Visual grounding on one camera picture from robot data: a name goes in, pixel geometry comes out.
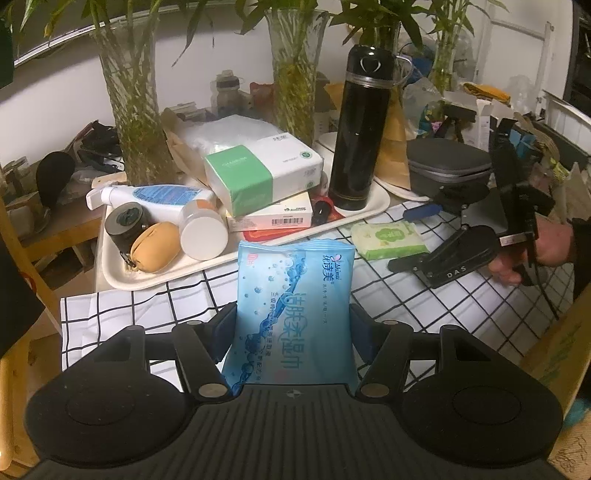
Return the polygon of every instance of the black thermos bottle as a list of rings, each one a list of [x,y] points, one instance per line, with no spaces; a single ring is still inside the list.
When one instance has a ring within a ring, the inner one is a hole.
[[[367,204],[395,62],[384,48],[355,45],[349,52],[329,186],[329,197],[339,208],[361,210]]]

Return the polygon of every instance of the human hand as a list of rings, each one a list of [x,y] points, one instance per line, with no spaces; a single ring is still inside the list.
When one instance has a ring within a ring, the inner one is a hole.
[[[535,242],[537,261],[547,267],[558,267],[574,261],[573,227],[569,224],[552,223],[546,218],[537,217],[538,239]],[[513,270],[526,262],[525,244],[503,247],[496,258],[488,264],[492,275],[503,283],[518,285],[522,278]]]

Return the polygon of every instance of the silver screw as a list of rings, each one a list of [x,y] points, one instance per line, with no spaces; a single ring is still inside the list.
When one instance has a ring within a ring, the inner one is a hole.
[[[390,393],[390,389],[381,383],[368,383],[361,387],[361,393],[369,398],[382,398]]]
[[[199,387],[199,395],[205,398],[223,397],[227,392],[228,388],[221,383],[206,383]]]

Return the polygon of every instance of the blue wet wipes package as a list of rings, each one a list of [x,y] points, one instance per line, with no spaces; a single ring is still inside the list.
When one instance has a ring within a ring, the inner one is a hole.
[[[268,247],[240,242],[238,316],[222,368],[236,394],[256,384],[358,379],[349,330],[355,247],[335,240]]]

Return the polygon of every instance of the green and white tissue pack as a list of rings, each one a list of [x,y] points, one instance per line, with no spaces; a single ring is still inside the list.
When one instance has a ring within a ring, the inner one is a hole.
[[[359,223],[351,228],[351,240],[366,260],[399,258],[429,252],[412,223]]]
[[[290,134],[266,137],[205,158],[209,186],[233,217],[320,183],[323,160]]]

